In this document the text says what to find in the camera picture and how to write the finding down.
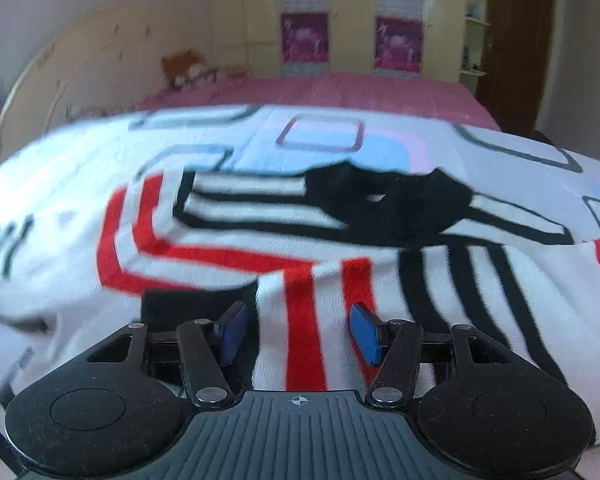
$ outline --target bed sheet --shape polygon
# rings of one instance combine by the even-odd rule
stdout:
[[[460,83],[418,77],[334,74],[308,78],[226,79],[181,90],[165,90],[142,102],[140,109],[243,103],[354,108],[500,130],[488,111]]]
[[[278,105],[141,112],[56,130],[1,165],[0,224],[61,212],[71,228],[81,212],[101,215],[119,186],[170,168],[291,174],[343,160],[380,171],[442,168],[481,193],[560,222],[577,242],[600,238],[599,161],[476,126]],[[9,356],[17,359],[13,349],[30,343],[13,336]],[[58,345],[59,365],[67,348],[84,342]],[[2,369],[3,353],[0,347]],[[600,448],[581,470],[600,479]]]

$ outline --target striped fabric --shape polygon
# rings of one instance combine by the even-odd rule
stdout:
[[[427,332],[476,326],[576,391],[600,442],[600,242],[574,245],[563,225],[440,170],[167,172],[118,190],[78,227],[62,222],[0,227],[0,323],[50,341],[16,391],[140,314],[169,330],[238,299],[253,315],[236,381],[365,390],[375,370],[347,328],[362,302]],[[148,289],[171,292],[140,310]],[[442,379],[423,365],[416,394]],[[1,429],[0,480],[19,473]]]

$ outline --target gray ribbed plate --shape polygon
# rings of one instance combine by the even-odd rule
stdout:
[[[195,416],[168,452],[136,471],[114,478],[468,480],[471,477],[429,454],[401,415],[368,410],[354,392],[247,392],[233,408]],[[24,479],[45,477],[30,472]]]

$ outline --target silver screw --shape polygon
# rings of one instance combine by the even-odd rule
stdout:
[[[392,406],[397,404],[402,399],[402,392],[398,388],[384,386],[373,390],[371,396],[378,404]]]
[[[207,404],[215,404],[216,402],[222,402],[226,399],[227,392],[218,388],[217,386],[210,386],[208,388],[202,388],[196,393],[196,398],[200,402],[206,402]]]

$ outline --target headboard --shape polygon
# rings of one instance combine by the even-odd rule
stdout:
[[[102,7],[70,24],[29,63],[0,114],[0,163],[84,107],[128,107],[166,86],[160,59],[196,46],[172,11]]]

